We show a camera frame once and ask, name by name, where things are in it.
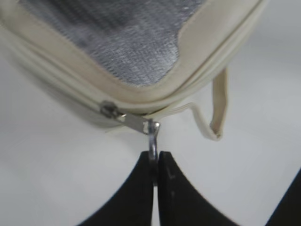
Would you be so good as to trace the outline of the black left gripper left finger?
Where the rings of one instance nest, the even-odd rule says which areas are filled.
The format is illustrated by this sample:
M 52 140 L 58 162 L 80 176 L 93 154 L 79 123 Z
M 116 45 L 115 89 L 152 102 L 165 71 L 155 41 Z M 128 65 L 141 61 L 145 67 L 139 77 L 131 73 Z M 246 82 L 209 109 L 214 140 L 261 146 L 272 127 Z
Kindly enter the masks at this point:
M 150 226 L 153 181 L 147 151 L 141 152 L 130 175 L 119 190 L 81 226 Z

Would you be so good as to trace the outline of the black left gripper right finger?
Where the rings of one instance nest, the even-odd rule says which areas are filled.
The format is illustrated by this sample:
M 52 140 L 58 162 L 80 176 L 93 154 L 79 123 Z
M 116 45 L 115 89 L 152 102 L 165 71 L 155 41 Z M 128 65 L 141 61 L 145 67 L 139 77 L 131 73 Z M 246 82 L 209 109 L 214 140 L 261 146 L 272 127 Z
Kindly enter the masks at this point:
M 158 207 L 162 226 L 234 226 L 189 182 L 170 152 L 158 161 Z M 297 173 L 268 219 L 268 226 L 301 224 L 301 174 Z

